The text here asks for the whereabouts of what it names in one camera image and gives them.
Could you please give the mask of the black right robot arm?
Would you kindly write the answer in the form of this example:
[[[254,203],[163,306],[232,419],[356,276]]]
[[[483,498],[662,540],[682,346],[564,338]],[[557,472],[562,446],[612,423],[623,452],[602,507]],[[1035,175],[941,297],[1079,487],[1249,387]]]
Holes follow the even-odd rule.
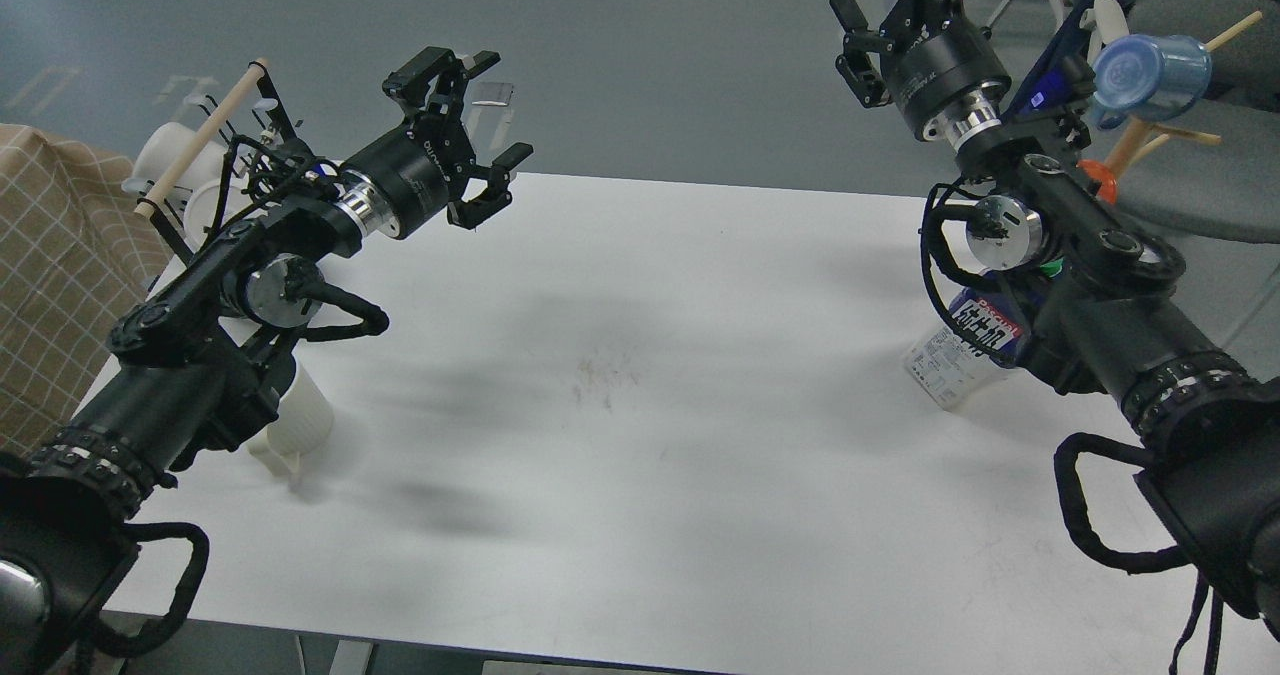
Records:
[[[1060,394],[1110,394],[1138,435],[1075,433],[1057,447],[1062,520],[1106,567],[1196,569],[1181,639],[1208,611],[1213,674],[1225,608],[1277,633],[1277,383],[1257,382],[1172,302],[1183,256],[1123,216],[1080,164],[1085,106],[1105,81],[1084,58],[1085,6],[1065,15],[1004,105],[1010,76],[964,1],[897,0],[873,27],[856,0],[831,0],[844,32],[836,69],[863,106],[895,104],[916,140],[956,155],[957,179],[933,186],[919,228],[942,323]],[[1100,539],[1083,453],[1135,468],[1171,547],[1121,552]]]

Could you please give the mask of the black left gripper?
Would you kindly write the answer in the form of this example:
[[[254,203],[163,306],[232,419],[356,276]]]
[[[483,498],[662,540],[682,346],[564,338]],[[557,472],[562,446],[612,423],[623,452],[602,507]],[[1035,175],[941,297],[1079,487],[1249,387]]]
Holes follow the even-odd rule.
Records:
[[[439,213],[474,231],[511,205],[513,170],[534,147],[516,142],[490,165],[477,165],[458,114],[468,82],[499,60],[497,51],[458,56],[425,47],[383,81],[383,94],[404,118],[339,168],[337,205],[362,236],[380,231],[404,240]],[[465,200],[471,181],[485,187]]]

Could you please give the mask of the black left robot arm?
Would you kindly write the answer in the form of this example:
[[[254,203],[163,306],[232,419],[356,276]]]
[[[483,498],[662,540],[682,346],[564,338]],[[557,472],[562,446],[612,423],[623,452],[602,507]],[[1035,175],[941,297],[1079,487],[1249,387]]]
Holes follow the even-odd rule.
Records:
[[[264,63],[242,79],[138,211],[184,269],[111,329],[118,373],[3,478],[3,671],[42,674],[70,649],[146,655],[186,622],[209,565],[191,523],[137,523],[205,451],[238,450],[279,416],[300,342],[380,336],[375,304],[320,261],[375,232],[404,240],[438,213],[474,229],[511,204],[516,143],[484,165],[462,120],[499,61],[428,47],[383,94],[403,117],[342,163],[297,134]]]

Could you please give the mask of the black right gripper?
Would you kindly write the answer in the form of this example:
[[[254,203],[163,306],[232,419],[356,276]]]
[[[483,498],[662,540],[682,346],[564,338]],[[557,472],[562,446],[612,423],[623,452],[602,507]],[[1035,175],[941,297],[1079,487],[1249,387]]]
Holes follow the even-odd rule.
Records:
[[[989,40],[964,12],[964,0],[897,0],[881,24],[893,47],[881,58],[881,74],[868,53],[881,53],[856,0],[829,0],[844,32],[836,70],[863,108],[897,105],[919,141],[945,134],[938,117],[952,104],[977,95],[997,105],[1012,79]]]

